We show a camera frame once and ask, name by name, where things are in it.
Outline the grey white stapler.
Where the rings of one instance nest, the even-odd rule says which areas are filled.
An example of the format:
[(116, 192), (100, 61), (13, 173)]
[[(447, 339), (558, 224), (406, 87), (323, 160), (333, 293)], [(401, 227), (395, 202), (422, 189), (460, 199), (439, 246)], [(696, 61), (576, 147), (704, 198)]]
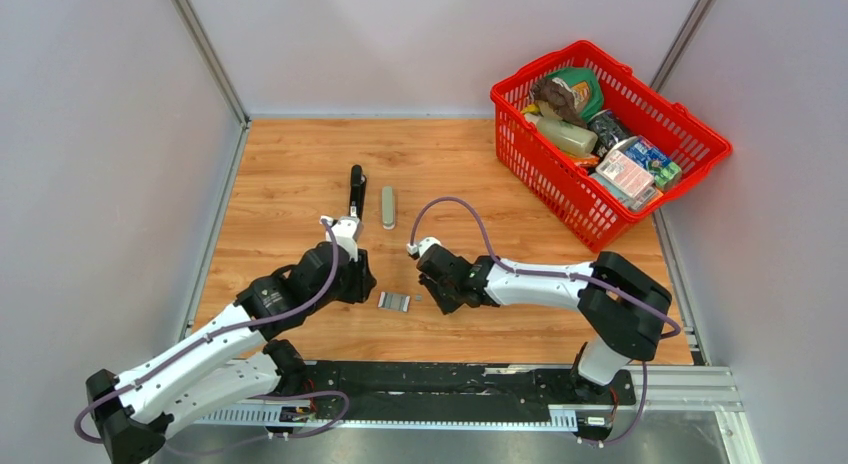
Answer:
[(381, 190), (381, 224), (384, 229), (392, 230), (396, 227), (397, 210), (396, 196), (392, 186), (384, 186)]

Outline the black stapler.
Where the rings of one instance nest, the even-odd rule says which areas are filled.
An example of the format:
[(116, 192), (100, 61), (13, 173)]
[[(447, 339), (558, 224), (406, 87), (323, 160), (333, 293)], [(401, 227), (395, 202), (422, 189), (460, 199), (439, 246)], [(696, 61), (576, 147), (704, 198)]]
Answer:
[(351, 167), (350, 193), (349, 193), (349, 216), (361, 219), (363, 215), (364, 201), (367, 187), (367, 176), (361, 165), (355, 164)]

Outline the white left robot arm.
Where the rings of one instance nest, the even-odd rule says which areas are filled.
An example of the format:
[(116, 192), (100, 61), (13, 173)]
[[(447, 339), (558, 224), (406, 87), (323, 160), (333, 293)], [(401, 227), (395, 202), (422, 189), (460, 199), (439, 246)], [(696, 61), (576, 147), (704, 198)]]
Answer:
[(133, 369), (86, 380), (74, 431), (113, 463), (142, 463), (198, 418), (248, 398), (313, 400), (303, 358), (281, 333), (331, 302), (364, 303), (376, 285), (368, 253), (321, 242), (259, 277), (190, 337)]

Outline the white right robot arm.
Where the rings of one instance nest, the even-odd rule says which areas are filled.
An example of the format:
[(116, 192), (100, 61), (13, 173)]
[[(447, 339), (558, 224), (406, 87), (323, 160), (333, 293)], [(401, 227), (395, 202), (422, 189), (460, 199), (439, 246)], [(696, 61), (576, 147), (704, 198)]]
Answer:
[(671, 293), (622, 255), (603, 251), (590, 262), (556, 266), (483, 255), (470, 262), (434, 238), (410, 244), (419, 281), (443, 314), (463, 306), (537, 305), (577, 312), (596, 333), (575, 358), (573, 394), (592, 403), (618, 371), (653, 360), (661, 340), (679, 332), (668, 316)]

